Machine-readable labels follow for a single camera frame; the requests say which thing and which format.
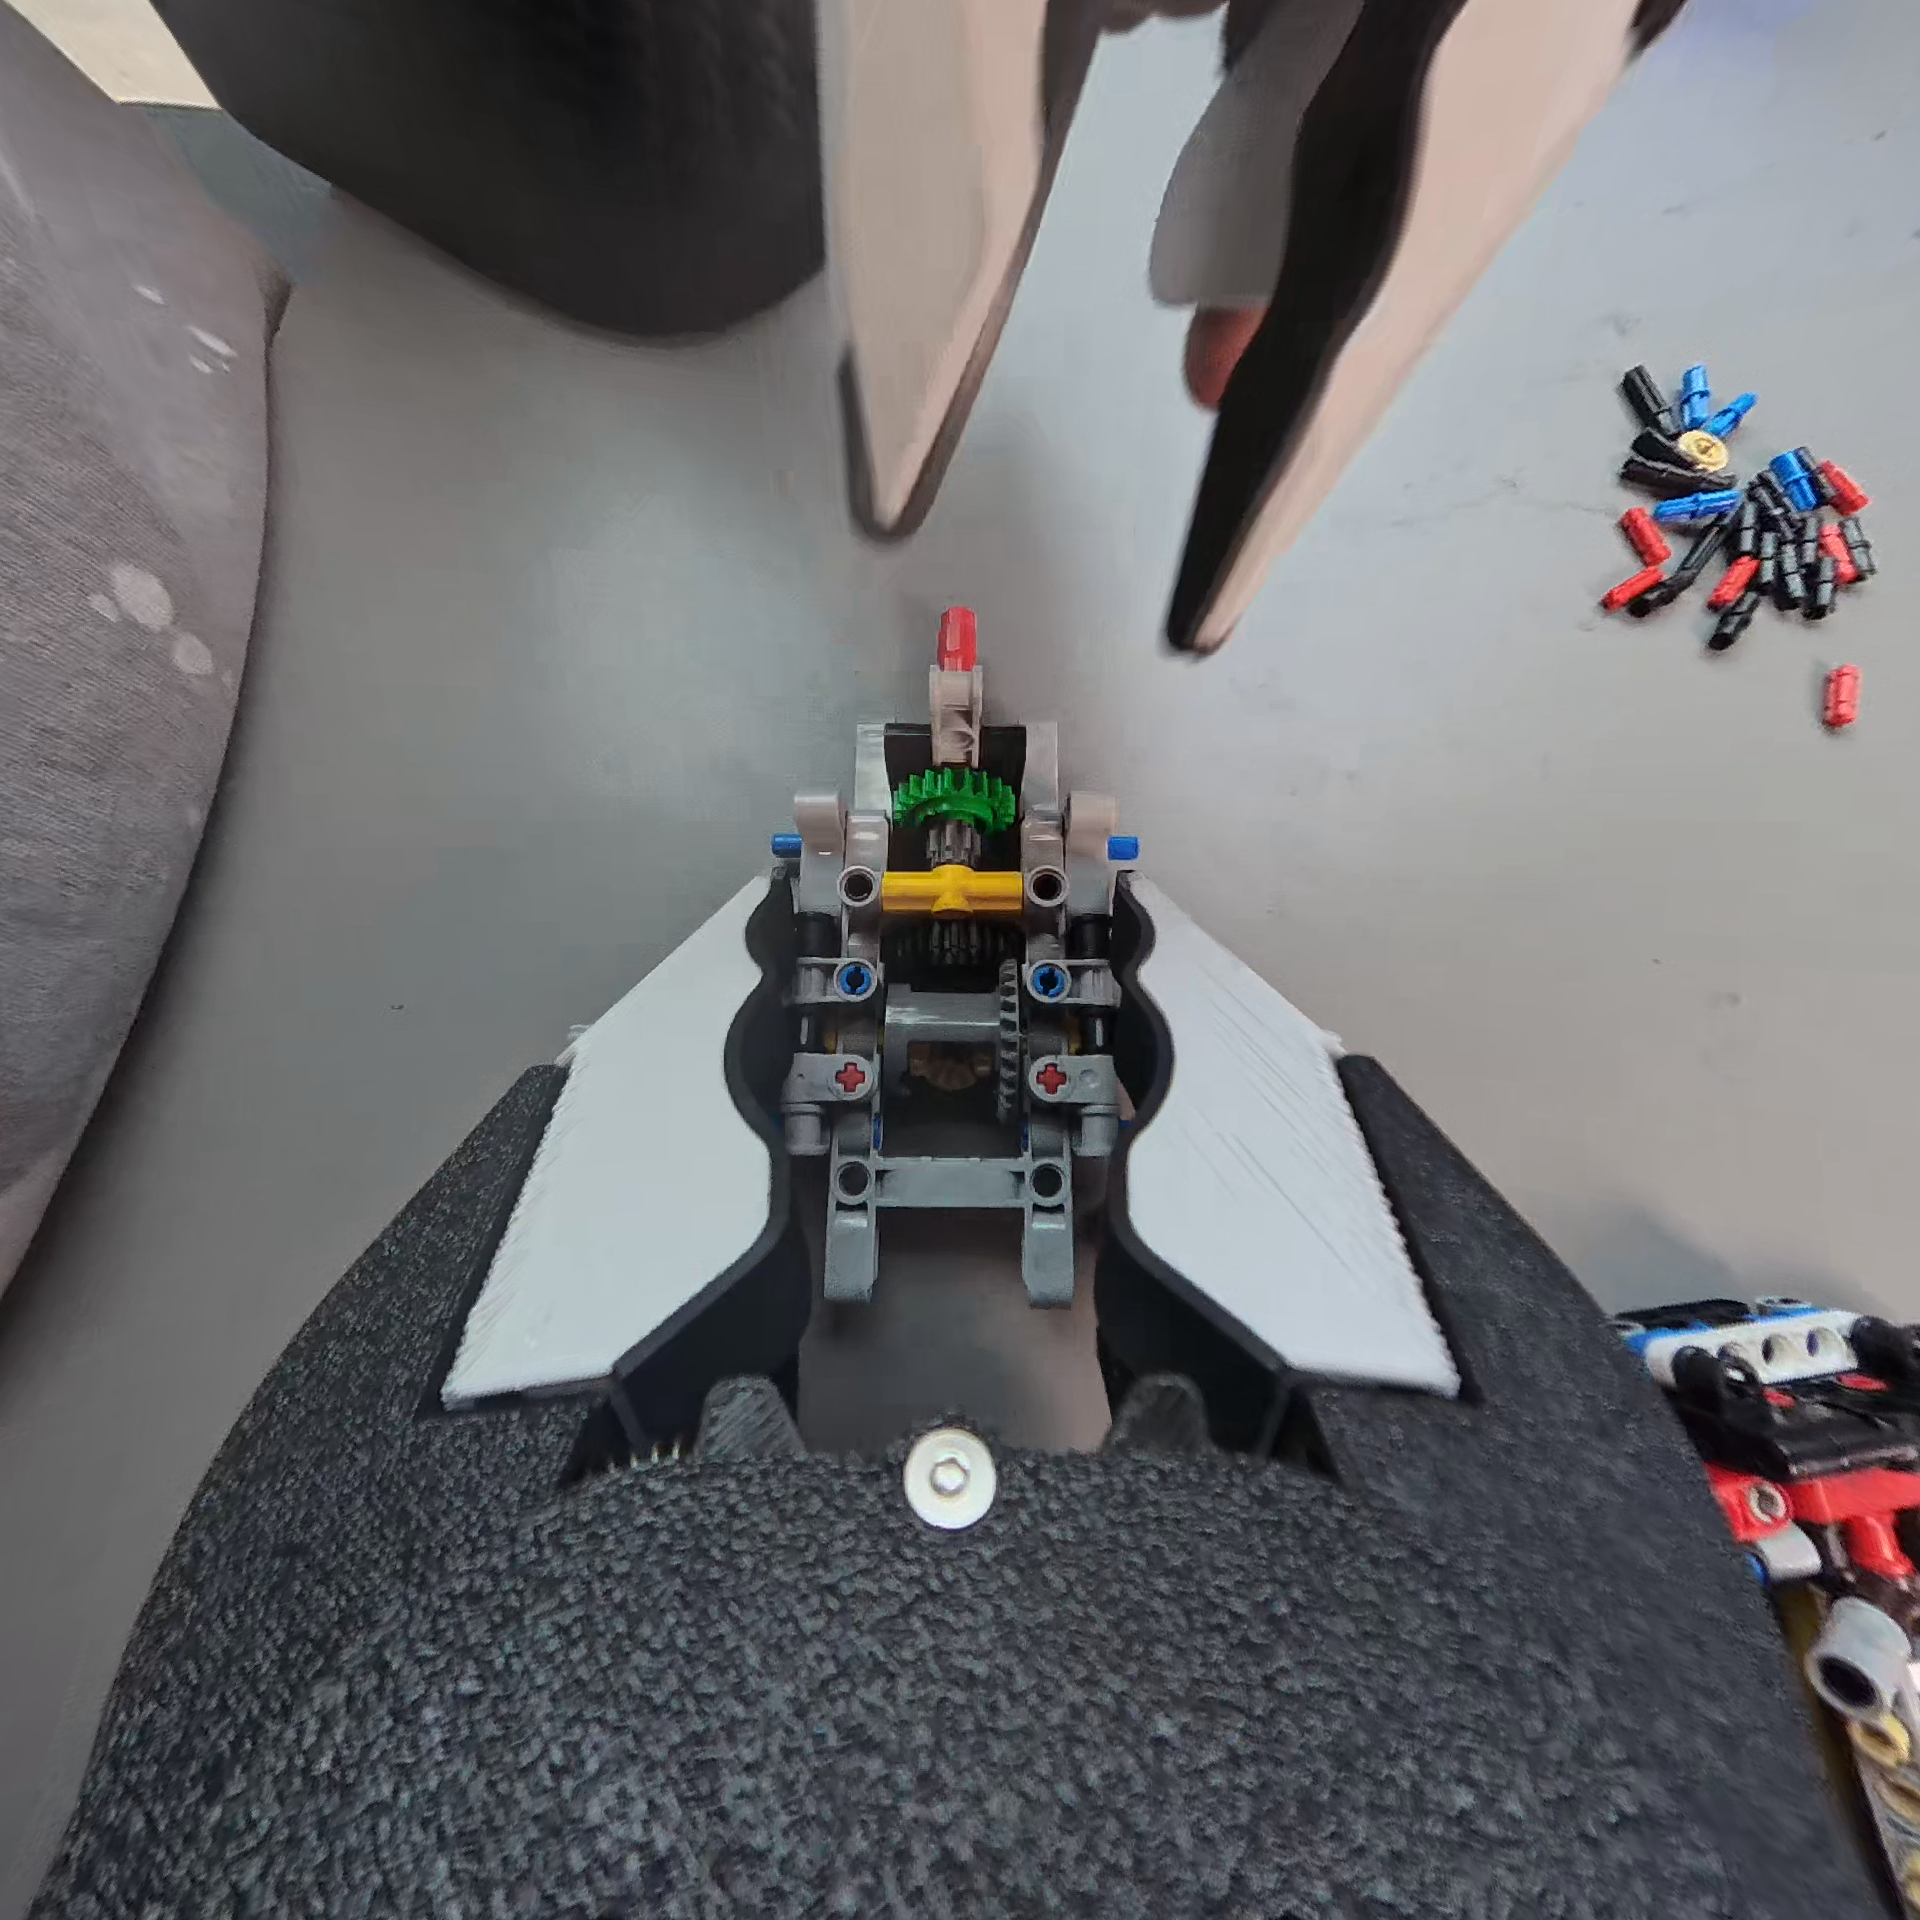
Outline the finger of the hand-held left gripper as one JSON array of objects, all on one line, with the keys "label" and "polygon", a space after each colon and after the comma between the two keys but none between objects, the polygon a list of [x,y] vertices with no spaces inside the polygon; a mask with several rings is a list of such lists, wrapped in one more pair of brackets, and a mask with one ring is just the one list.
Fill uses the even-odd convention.
[{"label": "finger of the hand-held left gripper", "polygon": [[1093,2],[819,5],[848,503],[928,517],[979,400],[1102,36]]},{"label": "finger of the hand-held left gripper", "polygon": [[1213,415],[1166,644],[1219,650],[1581,132],[1652,42],[1635,2],[1188,5],[1221,79],[1325,36],[1266,319]]}]

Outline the person's grey patterned sweatshirt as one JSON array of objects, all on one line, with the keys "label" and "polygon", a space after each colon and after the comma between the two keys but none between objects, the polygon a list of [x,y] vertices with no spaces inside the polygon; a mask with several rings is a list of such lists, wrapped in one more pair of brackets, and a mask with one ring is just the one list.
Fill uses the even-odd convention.
[{"label": "person's grey patterned sweatshirt", "polygon": [[2,1284],[148,995],[229,756],[287,285],[151,117],[2,25]]}]

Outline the green toy gear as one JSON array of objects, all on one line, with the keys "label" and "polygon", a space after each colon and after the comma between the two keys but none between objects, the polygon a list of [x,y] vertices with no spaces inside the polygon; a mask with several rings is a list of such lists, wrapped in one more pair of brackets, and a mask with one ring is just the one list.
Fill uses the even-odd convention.
[{"label": "green toy gear", "polygon": [[952,826],[987,840],[1018,821],[1017,788],[977,766],[930,766],[901,781],[890,798],[893,823],[911,831]]}]

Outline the pile of small toy pins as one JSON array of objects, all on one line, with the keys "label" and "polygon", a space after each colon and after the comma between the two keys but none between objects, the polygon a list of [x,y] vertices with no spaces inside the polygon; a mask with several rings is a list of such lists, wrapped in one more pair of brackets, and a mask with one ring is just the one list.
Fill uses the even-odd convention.
[{"label": "pile of small toy pins", "polygon": [[[1673,378],[1633,362],[1616,378],[1627,444],[1615,519],[1628,571],[1597,611],[1652,620],[1695,607],[1705,648],[1733,653],[1765,613],[1819,626],[1878,571],[1870,492],[1835,456],[1767,432],[1765,396],[1724,388],[1707,362]],[[1691,428],[1716,434],[1730,467],[1703,473],[1676,450]]]}]

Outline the toy brick car chassis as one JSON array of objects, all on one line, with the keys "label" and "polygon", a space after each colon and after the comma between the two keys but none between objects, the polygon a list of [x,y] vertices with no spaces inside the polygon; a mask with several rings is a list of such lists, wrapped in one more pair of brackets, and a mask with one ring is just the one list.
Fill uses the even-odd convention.
[{"label": "toy brick car chassis", "polygon": [[1917,1324],[1774,1295],[1613,1327],[1703,1460],[1840,1788],[1891,1853],[1914,1851]]}]

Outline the person's left hand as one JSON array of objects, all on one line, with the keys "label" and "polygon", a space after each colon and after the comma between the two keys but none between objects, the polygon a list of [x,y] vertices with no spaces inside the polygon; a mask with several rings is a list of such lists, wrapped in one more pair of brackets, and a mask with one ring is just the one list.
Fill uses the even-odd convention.
[{"label": "person's left hand", "polygon": [[1188,399],[1202,413],[1219,413],[1266,316],[1264,302],[1197,306],[1185,338],[1183,380]]}]

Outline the toy brick gearbox assembly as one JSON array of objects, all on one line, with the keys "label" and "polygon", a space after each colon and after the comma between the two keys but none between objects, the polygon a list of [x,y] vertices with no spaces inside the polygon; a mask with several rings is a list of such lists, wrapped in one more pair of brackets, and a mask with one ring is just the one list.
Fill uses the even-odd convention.
[{"label": "toy brick gearbox assembly", "polygon": [[[895,788],[990,773],[1014,828],[901,828]],[[826,1163],[824,1290],[868,1302],[884,1213],[1004,1214],[1035,1309],[1076,1292],[1076,1216],[1101,1200],[1127,1099],[1113,1058],[1118,805],[1062,783],[1057,725],[993,722],[979,618],[939,617],[927,718],[858,729],[852,797],[800,794],[775,836],[796,957],[786,1148]]]}]

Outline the grey desk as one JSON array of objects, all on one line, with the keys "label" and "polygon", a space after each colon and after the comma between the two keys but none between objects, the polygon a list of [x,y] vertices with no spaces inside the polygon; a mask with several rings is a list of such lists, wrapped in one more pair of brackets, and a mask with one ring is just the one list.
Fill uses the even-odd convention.
[{"label": "grey desk", "polygon": [[[515,1078],[925,693],[942,607],[1149,873],[1374,1055],[1597,1300],[1917,1317],[1917,5],[1689,5],[1208,663],[1147,285],[1213,23],[1093,63],[947,486],[852,532],[832,310],[644,348],[344,202],[176,943],[4,1297],[4,1916],[283,1348]],[[1628,571],[1618,378],[1708,364],[1878,558],[1728,653]],[[1836,664],[1859,721],[1820,726]]]}]

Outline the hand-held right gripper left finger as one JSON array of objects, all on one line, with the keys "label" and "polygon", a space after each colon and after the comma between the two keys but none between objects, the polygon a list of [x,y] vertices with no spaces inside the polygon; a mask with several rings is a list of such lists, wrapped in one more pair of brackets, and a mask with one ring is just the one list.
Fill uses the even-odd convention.
[{"label": "hand-held right gripper left finger", "polygon": [[789,876],[731,896],[560,1060],[544,1133],[441,1385],[450,1414],[603,1394],[635,1442],[789,1376],[810,1319],[781,1087]]}]

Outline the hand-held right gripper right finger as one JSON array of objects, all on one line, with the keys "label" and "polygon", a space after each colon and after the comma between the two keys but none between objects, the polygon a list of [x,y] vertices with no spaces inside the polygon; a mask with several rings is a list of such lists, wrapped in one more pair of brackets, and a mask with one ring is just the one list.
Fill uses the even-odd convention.
[{"label": "hand-held right gripper right finger", "polygon": [[1342,1081],[1342,1047],[1147,876],[1117,880],[1127,1116],[1098,1251],[1114,1407],[1187,1380],[1215,1442],[1312,1387],[1452,1404],[1463,1368]]}]

